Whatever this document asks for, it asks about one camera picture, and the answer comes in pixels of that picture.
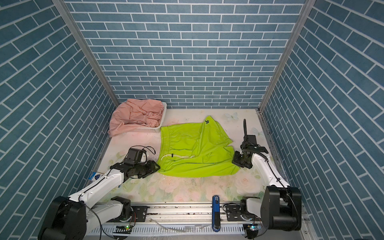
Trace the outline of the neon green shorts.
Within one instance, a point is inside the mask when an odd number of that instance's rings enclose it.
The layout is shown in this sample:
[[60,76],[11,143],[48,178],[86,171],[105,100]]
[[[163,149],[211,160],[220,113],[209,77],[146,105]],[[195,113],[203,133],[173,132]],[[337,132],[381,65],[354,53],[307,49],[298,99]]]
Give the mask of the neon green shorts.
[[179,178],[234,175],[240,168],[232,163],[232,142],[211,116],[201,123],[162,127],[159,173]]

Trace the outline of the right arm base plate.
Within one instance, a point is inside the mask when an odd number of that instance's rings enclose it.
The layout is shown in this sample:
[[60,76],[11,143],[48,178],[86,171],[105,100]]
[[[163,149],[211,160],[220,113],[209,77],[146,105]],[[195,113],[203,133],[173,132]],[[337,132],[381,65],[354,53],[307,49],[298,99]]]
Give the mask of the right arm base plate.
[[223,205],[223,210],[226,214],[228,222],[249,221],[241,213],[241,206],[235,203],[226,203]]

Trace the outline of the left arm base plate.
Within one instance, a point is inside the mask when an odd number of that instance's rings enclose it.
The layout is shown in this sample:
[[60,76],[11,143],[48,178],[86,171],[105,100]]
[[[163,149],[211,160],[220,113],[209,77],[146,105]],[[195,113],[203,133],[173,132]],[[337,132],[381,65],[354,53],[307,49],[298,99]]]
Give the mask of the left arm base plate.
[[146,221],[148,206],[131,206],[134,216],[136,217],[136,223],[144,223]]

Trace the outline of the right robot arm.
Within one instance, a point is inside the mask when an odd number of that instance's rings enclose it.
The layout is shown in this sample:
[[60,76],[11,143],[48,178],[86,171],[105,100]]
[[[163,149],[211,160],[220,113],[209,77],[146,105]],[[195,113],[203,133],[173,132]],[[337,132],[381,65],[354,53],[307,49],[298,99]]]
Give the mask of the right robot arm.
[[268,150],[257,143],[255,135],[245,134],[241,151],[236,151],[232,163],[241,168],[255,168],[266,185],[262,197],[241,200],[242,214],[262,221],[266,230],[299,231],[302,226],[302,194],[278,172],[267,156]]

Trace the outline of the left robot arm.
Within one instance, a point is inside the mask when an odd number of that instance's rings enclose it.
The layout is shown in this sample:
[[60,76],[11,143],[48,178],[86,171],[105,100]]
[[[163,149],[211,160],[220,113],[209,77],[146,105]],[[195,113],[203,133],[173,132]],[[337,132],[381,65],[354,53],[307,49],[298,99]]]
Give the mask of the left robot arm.
[[131,201],[113,197],[106,204],[97,205],[112,189],[133,176],[145,178],[158,170],[155,161],[146,163],[123,162],[110,167],[110,171],[86,188],[70,195],[59,196],[50,204],[38,238],[40,240],[82,240],[95,228],[110,220],[134,224],[137,214]]

